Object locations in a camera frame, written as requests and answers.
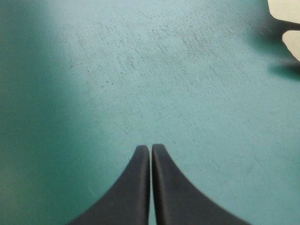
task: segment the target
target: teal floor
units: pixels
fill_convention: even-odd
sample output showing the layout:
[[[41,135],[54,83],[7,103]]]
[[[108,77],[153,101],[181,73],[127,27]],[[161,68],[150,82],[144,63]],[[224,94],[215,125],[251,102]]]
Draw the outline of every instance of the teal floor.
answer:
[[[300,69],[280,39],[266,0],[2,0],[0,224],[65,224],[153,143],[239,217],[299,224]]]

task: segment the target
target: scratch mark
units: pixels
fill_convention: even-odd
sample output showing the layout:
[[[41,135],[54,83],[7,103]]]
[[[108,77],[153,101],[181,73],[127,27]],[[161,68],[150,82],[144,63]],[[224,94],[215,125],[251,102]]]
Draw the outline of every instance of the scratch mark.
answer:
[[[127,134],[126,130],[124,130],[119,124],[117,124],[116,122],[114,124],[117,125],[118,128],[120,128],[122,131],[124,131],[125,134]]]
[[[89,189],[91,195],[92,195],[94,198],[96,198],[95,193],[94,193],[94,192],[92,191],[92,189],[90,188],[90,183],[89,183],[89,182],[88,182],[88,184],[87,184],[86,186],[88,187],[88,189]]]

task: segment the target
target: black rubber tip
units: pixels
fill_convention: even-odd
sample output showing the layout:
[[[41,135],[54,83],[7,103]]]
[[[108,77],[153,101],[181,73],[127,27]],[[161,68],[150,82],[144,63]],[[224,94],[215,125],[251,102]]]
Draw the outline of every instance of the black rubber tip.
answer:
[[[249,225],[197,190],[161,144],[152,148],[152,176],[157,225]]]
[[[110,190],[69,225],[147,225],[149,197],[149,151],[139,146]]]

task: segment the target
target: scuffed floor surface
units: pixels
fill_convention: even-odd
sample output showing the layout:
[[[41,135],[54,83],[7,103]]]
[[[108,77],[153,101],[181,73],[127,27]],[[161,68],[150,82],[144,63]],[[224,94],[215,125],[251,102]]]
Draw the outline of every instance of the scuffed floor surface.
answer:
[[[267,1],[3,0],[0,21],[0,224],[65,224],[153,143],[240,218],[300,221],[300,74]]]

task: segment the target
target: black curved object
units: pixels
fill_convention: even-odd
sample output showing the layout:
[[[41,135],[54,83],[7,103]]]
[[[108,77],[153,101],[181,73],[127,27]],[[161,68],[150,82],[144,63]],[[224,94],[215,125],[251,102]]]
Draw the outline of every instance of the black curved object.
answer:
[[[69,225],[147,225],[149,197],[149,151],[138,146],[111,189]]]
[[[152,176],[157,225],[249,225],[197,190],[161,144],[152,148]]]

